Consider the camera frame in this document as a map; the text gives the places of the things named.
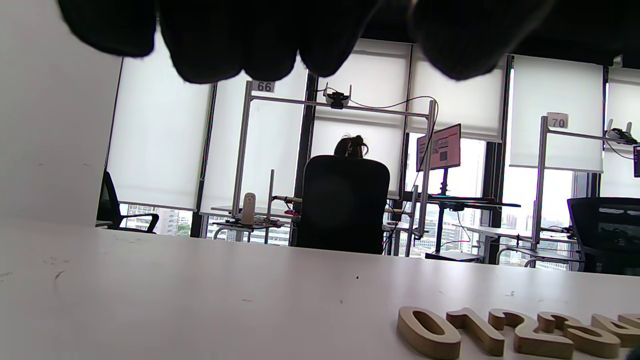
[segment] roller blind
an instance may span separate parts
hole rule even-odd
[[[319,80],[367,106],[389,106],[406,100],[411,45],[361,39],[340,70]],[[322,93],[318,101],[324,101]],[[404,111],[404,105],[391,110]],[[368,159],[389,169],[389,196],[399,194],[400,164],[404,139],[404,116],[355,110],[316,108],[311,155],[333,154],[344,136],[362,135],[369,146]]]
[[[464,138],[500,142],[504,69],[502,61],[489,74],[455,81],[419,55],[413,66],[411,97],[430,95],[438,100],[436,129],[462,124]],[[429,99],[412,101],[410,111],[429,113]],[[408,130],[425,133],[426,126],[426,119],[412,117]]]
[[[632,151],[618,150],[628,158]],[[634,177],[634,161],[625,159],[610,149],[604,152],[604,173],[600,179],[600,196],[640,198],[640,178]]]
[[[244,86],[249,79],[242,73],[218,83],[202,197],[204,213],[224,213],[232,205]],[[304,100],[306,85],[307,70],[298,59],[293,71],[276,82],[275,93],[253,94]],[[257,211],[264,211],[268,205],[271,169],[275,170],[274,194],[293,196],[303,107],[258,100],[251,103],[241,194],[256,194]],[[276,211],[286,209],[278,201],[273,203],[273,207]]]
[[[609,68],[607,95],[606,119],[613,119],[613,127],[623,130],[631,121],[631,135],[640,139],[640,70]],[[609,144],[615,149],[630,149],[615,142]]]
[[[124,59],[108,161],[118,200],[195,209],[210,92],[178,76],[159,33],[151,55]]]
[[[538,166],[540,117],[549,111],[569,114],[569,128],[556,130],[602,136],[602,66],[516,56],[513,68],[510,166]],[[602,172],[602,142],[549,135],[547,168]]]

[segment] wall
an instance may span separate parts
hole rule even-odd
[[[92,226],[120,62],[56,1],[0,1],[0,217]]]

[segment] office chair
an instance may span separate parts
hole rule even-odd
[[[305,167],[295,246],[382,254],[389,170],[377,161],[322,155]]]
[[[130,227],[120,227],[122,220],[126,218],[135,217],[151,217],[151,222],[147,230],[131,229]],[[120,203],[116,196],[116,189],[113,186],[111,175],[108,171],[104,171],[102,175],[102,190],[100,191],[100,202],[98,204],[98,216],[97,220],[110,221],[111,225],[107,226],[108,229],[132,231],[136,233],[153,233],[160,220],[158,214],[137,214],[137,215],[123,215],[120,213]]]
[[[640,199],[567,200],[584,264],[580,271],[640,276]]]

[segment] woman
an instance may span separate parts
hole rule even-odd
[[[366,147],[367,151],[363,152],[362,148]],[[333,155],[344,156],[346,158],[364,158],[369,153],[369,147],[364,143],[362,136],[356,135],[352,138],[345,137],[340,139],[333,150]]]

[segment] white bottle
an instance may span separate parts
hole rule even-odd
[[[255,194],[246,193],[242,205],[242,217],[240,223],[243,225],[253,225],[253,217],[255,216]]]

